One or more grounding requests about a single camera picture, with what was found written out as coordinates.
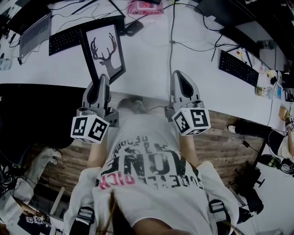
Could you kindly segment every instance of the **hand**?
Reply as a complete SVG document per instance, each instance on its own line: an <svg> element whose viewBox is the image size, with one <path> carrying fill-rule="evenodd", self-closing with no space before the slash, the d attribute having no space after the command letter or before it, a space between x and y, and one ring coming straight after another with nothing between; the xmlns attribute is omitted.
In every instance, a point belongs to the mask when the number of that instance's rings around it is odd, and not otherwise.
<svg viewBox="0 0 294 235"><path fill-rule="evenodd" d="M294 131L294 120L289 116L285 121L286 130Z"/></svg>

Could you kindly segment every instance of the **shoe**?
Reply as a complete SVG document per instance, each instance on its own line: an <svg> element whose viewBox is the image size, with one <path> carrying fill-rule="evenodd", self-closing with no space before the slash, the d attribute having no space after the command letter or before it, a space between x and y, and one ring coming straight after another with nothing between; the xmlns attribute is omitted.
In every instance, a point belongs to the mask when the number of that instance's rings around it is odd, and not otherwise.
<svg viewBox="0 0 294 235"><path fill-rule="evenodd" d="M232 133L235 133L236 134L235 129L236 129L236 126L234 126L234 125L228 125L229 132L232 132Z"/></svg>

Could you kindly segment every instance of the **laptop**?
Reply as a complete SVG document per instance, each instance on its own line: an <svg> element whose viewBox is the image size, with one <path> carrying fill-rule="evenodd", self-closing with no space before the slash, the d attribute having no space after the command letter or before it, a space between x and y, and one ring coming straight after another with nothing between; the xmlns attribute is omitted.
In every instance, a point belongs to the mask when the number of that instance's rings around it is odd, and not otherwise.
<svg viewBox="0 0 294 235"><path fill-rule="evenodd" d="M7 23L20 35L19 58L22 59L51 36L51 11L40 0L31 0Z"/></svg>

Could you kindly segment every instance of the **black and white marker cube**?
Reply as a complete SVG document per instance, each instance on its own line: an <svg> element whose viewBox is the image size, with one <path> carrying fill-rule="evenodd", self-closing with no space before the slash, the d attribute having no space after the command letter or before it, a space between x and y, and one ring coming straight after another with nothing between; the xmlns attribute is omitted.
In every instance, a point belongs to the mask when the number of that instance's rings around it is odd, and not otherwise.
<svg viewBox="0 0 294 235"><path fill-rule="evenodd" d="M71 137L85 143L100 144L109 127L109 123L97 115L73 118Z"/></svg>
<svg viewBox="0 0 294 235"><path fill-rule="evenodd" d="M181 136L200 134L210 128L209 112L205 108L180 108L172 119Z"/></svg>

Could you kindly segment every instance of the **mouse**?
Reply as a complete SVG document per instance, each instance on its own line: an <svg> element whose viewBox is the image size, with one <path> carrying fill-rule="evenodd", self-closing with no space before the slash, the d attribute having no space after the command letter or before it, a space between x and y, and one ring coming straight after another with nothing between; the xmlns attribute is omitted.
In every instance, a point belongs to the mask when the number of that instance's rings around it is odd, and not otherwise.
<svg viewBox="0 0 294 235"><path fill-rule="evenodd" d="M136 20L125 29L125 34L129 37L133 37L142 28L144 28L144 25L140 21Z"/></svg>

